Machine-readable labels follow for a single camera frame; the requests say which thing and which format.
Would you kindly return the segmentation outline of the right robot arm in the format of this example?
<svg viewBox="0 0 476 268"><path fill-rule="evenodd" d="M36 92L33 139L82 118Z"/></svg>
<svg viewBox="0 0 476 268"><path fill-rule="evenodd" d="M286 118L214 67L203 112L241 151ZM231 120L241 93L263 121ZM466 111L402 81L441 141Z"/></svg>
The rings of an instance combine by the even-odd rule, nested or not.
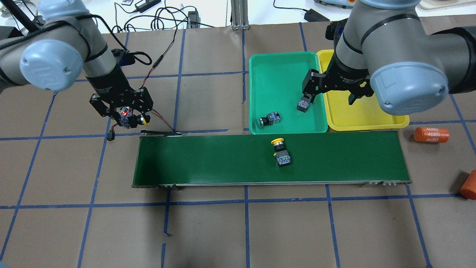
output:
<svg viewBox="0 0 476 268"><path fill-rule="evenodd" d="M426 34L418 0L357 0L350 17L331 22L334 53L324 73L310 69L297 109L317 95L350 92L349 105L376 96L382 111L409 115L440 104L449 94L475 90L475 26Z"/></svg>

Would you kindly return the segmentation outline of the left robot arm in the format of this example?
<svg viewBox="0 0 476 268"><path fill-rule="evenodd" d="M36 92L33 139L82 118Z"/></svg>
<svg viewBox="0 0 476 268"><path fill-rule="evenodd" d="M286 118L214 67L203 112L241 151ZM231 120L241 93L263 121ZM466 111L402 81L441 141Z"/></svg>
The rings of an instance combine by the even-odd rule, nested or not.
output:
<svg viewBox="0 0 476 268"><path fill-rule="evenodd" d="M153 100L145 87L133 89L121 56L114 56L81 0L44 0L45 25L26 36L1 40L1 90L31 84L60 92L83 73L95 93L90 103L119 127L148 125Z"/></svg>

